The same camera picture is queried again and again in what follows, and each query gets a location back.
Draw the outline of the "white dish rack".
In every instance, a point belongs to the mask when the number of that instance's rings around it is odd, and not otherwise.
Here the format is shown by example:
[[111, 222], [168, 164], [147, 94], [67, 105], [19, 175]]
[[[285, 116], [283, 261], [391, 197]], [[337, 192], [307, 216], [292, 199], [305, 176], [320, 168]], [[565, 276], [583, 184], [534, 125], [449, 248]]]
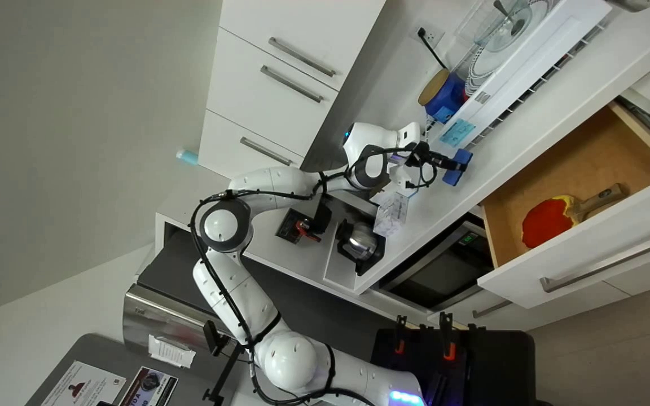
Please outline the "white dish rack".
[[[471, 30], [466, 38], [473, 40], [476, 23], [474, 16], [482, 2], [464, 21], [464, 27]], [[580, 44], [595, 30], [601, 29], [601, 21], [611, 12], [606, 0], [556, 0], [544, 21], [535, 29], [516, 52], [472, 96], [447, 123], [436, 122], [425, 132], [425, 138], [432, 149], [451, 155], [457, 149], [476, 144], [486, 134], [503, 123], [516, 108], [534, 94], [550, 76], [555, 74], [576, 53]], [[468, 66], [474, 56], [472, 48], [455, 66], [454, 72], [464, 82]], [[459, 144], [450, 147], [440, 142], [456, 119], [464, 119], [475, 125], [474, 131]]]

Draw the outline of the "white wall cabinet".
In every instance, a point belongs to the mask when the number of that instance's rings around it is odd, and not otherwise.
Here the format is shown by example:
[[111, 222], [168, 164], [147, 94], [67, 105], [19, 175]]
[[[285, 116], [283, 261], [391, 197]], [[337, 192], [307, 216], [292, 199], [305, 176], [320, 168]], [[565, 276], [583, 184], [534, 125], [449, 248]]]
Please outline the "white wall cabinet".
[[[386, 0], [222, 0], [199, 165], [227, 178], [282, 165], [240, 138], [299, 167], [363, 49]], [[325, 76], [268, 44], [274, 37], [336, 71]], [[260, 72], [322, 95], [315, 103]]]

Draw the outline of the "dark printed sheet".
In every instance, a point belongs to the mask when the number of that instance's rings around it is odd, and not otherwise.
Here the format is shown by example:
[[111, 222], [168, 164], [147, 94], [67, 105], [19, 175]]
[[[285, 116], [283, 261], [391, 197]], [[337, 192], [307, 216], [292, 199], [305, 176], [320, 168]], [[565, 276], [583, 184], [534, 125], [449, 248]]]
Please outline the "dark printed sheet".
[[150, 367], [140, 367], [118, 406], [168, 406], [179, 378]]

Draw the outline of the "clear plastic container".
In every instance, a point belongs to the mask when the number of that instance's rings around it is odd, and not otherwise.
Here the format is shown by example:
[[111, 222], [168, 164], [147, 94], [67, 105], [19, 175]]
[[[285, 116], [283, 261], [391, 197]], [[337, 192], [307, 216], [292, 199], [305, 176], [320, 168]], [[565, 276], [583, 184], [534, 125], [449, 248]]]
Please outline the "clear plastic container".
[[389, 237], [399, 233], [407, 221], [409, 198], [398, 192], [379, 192], [372, 199], [377, 205], [372, 230], [379, 236]]

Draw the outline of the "patterned white plate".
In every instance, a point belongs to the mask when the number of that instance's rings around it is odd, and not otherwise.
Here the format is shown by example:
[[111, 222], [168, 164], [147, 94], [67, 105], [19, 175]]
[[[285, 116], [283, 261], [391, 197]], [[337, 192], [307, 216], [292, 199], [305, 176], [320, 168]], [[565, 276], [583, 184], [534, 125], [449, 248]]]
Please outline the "patterned white plate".
[[472, 96], [489, 79], [490, 75], [496, 72], [508, 59], [515, 54], [535, 29], [544, 21], [552, 11], [556, 0], [529, 0], [533, 12], [532, 22], [526, 31], [511, 44], [508, 48], [498, 53], [492, 53], [481, 48], [477, 44], [474, 56], [468, 66], [466, 80], [466, 95]]

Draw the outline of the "blue canister with wooden lid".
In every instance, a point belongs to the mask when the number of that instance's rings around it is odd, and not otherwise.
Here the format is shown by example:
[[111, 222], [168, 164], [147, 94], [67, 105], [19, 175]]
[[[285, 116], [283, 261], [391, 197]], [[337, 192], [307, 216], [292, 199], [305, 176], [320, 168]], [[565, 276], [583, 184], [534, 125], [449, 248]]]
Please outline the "blue canister with wooden lid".
[[441, 69], [425, 85], [418, 97], [428, 116], [447, 123], [467, 100], [466, 82], [448, 69]]

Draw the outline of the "wall socket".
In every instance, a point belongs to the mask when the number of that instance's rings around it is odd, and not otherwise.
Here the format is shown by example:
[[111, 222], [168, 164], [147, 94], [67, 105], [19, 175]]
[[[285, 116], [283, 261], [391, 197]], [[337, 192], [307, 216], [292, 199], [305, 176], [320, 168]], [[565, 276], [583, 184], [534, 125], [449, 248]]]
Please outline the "wall socket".
[[422, 23], [415, 28], [415, 39], [425, 41], [431, 48], [436, 48], [443, 38], [445, 31], [441, 26]]

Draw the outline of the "clear glass lid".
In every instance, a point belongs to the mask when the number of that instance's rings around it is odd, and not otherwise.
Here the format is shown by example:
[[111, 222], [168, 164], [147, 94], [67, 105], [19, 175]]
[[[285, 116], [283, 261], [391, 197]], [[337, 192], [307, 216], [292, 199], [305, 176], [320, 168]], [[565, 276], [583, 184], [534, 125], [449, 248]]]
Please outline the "clear glass lid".
[[484, 0], [474, 16], [473, 42], [498, 53], [518, 39], [533, 19], [529, 0]]

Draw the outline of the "black device with red part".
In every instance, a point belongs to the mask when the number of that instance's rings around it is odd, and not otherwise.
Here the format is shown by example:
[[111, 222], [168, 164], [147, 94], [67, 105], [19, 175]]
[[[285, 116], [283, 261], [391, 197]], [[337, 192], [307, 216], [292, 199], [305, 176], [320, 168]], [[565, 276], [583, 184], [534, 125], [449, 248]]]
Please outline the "black device with red part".
[[303, 238], [321, 242], [331, 220], [332, 210], [325, 204], [319, 204], [312, 217], [289, 208], [275, 235], [292, 244], [298, 244]]

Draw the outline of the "black and silver coffee maker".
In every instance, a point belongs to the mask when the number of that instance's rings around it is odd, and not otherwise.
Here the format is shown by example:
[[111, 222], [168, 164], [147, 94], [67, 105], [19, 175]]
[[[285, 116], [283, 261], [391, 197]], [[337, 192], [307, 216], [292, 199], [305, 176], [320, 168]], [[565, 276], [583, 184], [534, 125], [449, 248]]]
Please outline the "black and silver coffee maker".
[[374, 232], [368, 223], [341, 222], [335, 233], [336, 251], [354, 264], [354, 272], [362, 276], [384, 257], [386, 237]]

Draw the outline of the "white printed sheet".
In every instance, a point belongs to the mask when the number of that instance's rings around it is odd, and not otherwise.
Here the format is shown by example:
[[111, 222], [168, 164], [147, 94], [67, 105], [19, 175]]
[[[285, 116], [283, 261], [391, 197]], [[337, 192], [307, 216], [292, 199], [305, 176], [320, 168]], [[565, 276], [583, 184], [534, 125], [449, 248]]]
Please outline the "white printed sheet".
[[113, 404], [127, 379], [75, 360], [39, 406], [98, 406]]

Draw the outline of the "blue duster block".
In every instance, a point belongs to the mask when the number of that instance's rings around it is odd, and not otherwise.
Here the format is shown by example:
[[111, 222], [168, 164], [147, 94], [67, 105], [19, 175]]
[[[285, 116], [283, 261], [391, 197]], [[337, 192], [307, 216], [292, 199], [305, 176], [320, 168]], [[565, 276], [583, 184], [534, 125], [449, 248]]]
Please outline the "blue duster block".
[[462, 175], [467, 171], [468, 165], [473, 157], [472, 152], [466, 149], [458, 149], [454, 157], [449, 159], [449, 167], [443, 175], [443, 182], [456, 187]]

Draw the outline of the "grey table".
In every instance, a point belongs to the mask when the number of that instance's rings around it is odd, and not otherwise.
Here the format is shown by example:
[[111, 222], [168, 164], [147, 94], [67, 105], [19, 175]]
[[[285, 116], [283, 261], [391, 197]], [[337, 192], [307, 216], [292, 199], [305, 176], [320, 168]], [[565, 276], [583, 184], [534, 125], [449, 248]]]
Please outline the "grey table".
[[197, 352], [191, 368], [176, 368], [149, 355], [131, 352], [122, 343], [88, 333], [82, 335], [72, 345], [28, 401], [20, 400], [16, 404], [39, 406], [75, 360], [123, 376], [128, 381], [133, 380], [140, 367], [152, 367], [160, 372], [177, 376], [179, 383], [168, 406], [213, 406], [211, 401], [203, 398], [203, 395], [206, 390], [211, 390], [215, 386], [227, 363], [227, 357], [222, 355], [214, 357], [208, 352]]

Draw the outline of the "stainless steel bin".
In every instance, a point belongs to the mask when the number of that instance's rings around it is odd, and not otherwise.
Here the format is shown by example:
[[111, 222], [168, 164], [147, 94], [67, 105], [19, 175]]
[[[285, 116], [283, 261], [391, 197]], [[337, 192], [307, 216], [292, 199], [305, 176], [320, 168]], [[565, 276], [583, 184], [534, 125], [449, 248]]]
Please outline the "stainless steel bin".
[[209, 311], [202, 311], [173, 298], [133, 284], [123, 300], [123, 338], [128, 350], [191, 368], [197, 352], [209, 350], [204, 327], [211, 321], [222, 334], [228, 331]]

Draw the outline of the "drawer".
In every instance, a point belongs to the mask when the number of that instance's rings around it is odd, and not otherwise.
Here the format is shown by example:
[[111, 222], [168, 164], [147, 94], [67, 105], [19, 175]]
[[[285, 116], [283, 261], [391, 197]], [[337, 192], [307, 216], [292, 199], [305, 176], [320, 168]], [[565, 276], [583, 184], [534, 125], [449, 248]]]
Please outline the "drawer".
[[[615, 183], [624, 185], [626, 198], [534, 249], [524, 246], [522, 221], [535, 205], [558, 195], [587, 200]], [[623, 101], [612, 101], [503, 183], [482, 208], [495, 270], [478, 285], [521, 307], [541, 306], [647, 264], [650, 253], [552, 293], [539, 282], [650, 239], [650, 127]]]

